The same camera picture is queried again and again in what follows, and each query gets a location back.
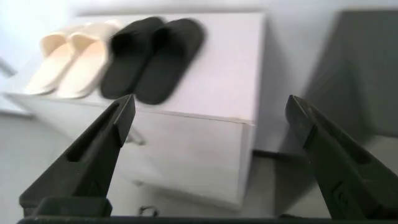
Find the drawer handle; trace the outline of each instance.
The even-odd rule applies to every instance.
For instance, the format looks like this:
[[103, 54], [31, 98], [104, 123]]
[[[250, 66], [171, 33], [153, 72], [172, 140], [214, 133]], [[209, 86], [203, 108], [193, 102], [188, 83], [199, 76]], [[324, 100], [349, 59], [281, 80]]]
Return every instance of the drawer handle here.
[[135, 129], [133, 126], [131, 126], [129, 134], [127, 135], [127, 138], [126, 138], [126, 143], [130, 143], [130, 142], [133, 142], [133, 143], [137, 144], [138, 146], [143, 146], [146, 143], [142, 134], [140, 134], [137, 131], [137, 129]]

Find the slide sandal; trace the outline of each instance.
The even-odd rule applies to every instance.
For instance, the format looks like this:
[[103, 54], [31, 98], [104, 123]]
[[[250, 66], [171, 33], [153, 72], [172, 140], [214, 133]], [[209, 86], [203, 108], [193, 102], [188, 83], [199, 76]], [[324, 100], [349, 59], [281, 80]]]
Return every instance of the slide sandal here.
[[202, 27], [191, 19], [166, 23], [152, 36], [154, 56], [148, 62], [134, 90], [146, 104], [165, 101], [188, 68], [205, 38]]
[[133, 93], [134, 87], [152, 56], [150, 37], [164, 25], [158, 17], [136, 21], [111, 39], [113, 61], [105, 72], [101, 93], [105, 98], [117, 99]]
[[75, 49], [68, 41], [68, 36], [81, 28], [83, 26], [66, 27], [42, 38], [40, 44], [44, 53], [44, 61], [29, 80], [25, 88], [26, 93], [44, 94], [58, 86], [77, 56]]
[[70, 36], [79, 56], [59, 85], [59, 97], [80, 98], [94, 89], [108, 61], [108, 40], [120, 28], [117, 21], [92, 23]]

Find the white cabinet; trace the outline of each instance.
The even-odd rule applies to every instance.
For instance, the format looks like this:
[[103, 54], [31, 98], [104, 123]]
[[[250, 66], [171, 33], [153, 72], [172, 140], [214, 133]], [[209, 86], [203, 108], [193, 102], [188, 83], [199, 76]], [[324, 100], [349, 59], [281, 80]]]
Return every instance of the white cabinet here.
[[[147, 16], [153, 15], [79, 17], [71, 23], [118, 19], [128, 24]], [[206, 29], [206, 41], [167, 101], [136, 101], [132, 125], [144, 144], [125, 143], [115, 172], [131, 181], [239, 208], [256, 127], [264, 15], [156, 16], [197, 19]], [[2, 91], [74, 140], [112, 101], [99, 90], [75, 100], [60, 99], [56, 93], [26, 95], [24, 88], [40, 62], [40, 57], [33, 59]]]

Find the drawer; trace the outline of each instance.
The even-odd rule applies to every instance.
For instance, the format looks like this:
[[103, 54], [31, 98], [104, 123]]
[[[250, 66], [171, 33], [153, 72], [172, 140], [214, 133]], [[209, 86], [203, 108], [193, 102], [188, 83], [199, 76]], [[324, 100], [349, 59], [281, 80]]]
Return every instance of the drawer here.
[[164, 159], [239, 168], [243, 125], [227, 121], [136, 112], [132, 123], [145, 140], [132, 150]]
[[124, 147], [117, 170], [129, 180], [222, 202], [238, 201], [239, 171], [236, 169], [181, 159], [164, 159]]
[[128, 179], [236, 203], [242, 124], [138, 111], [133, 126], [146, 144], [122, 148]]
[[106, 109], [101, 106], [80, 105], [38, 97], [16, 98], [40, 120], [50, 124], [75, 140]]

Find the gray floor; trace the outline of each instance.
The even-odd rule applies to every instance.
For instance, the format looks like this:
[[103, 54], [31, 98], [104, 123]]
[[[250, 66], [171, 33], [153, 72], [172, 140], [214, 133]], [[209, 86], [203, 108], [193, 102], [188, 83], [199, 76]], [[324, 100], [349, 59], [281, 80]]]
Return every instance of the gray floor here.
[[[15, 223], [22, 218], [19, 195], [72, 142], [31, 118], [0, 114], [0, 219]], [[255, 158], [243, 209], [234, 212], [210, 203], [198, 203], [172, 192], [136, 186], [116, 171], [108, 198], [113, 215], [136, 215], [141, 205], [155, 205], [163, 217], [274, 217], [290, 213], [329, 217], [327, 208], [305, 165], [290, 160]]]

